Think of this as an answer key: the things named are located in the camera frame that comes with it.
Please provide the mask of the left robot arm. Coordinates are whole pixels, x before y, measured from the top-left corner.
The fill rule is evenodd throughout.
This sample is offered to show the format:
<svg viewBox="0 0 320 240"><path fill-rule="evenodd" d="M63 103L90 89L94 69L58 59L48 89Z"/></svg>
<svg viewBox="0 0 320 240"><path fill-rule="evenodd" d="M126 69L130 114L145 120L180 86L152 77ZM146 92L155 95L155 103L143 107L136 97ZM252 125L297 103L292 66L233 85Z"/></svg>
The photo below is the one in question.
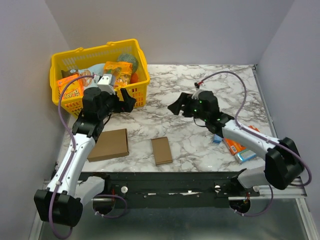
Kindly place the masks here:
<svg viewBox="0 0 320 240"><path fill-rule="evenodd" d="M83 186L78 180L83 166L104 129L104 119L112 113L130 113L136 103L127 90L117 94L90 87L82 97L83 108L73 124L70 144L56 174L45 190L37 190L34 202L44 222L75 227L82 216L83 207L95 196L107 197L111 185L100 177L90 177Z"/></svg>

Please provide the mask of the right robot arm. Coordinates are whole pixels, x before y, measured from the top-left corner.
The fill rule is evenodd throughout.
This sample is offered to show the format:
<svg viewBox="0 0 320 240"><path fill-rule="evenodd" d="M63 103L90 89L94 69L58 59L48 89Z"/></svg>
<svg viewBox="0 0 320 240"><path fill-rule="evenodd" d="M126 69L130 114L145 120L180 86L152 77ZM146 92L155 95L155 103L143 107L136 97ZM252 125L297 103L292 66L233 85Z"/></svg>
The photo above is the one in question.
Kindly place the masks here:
<svg viewBox="0 0 320 240"><path fill-rule="evenodd" d="M236 196L254 186L271 185L284 190L305 169L293 140L270 137L240 124L234 117L220 111L218 99L211 91L183 92L168 109L174 115L204 121L211 133L241 144L265 161L263 167L244 169L234 176L230 191Z"/></svg>

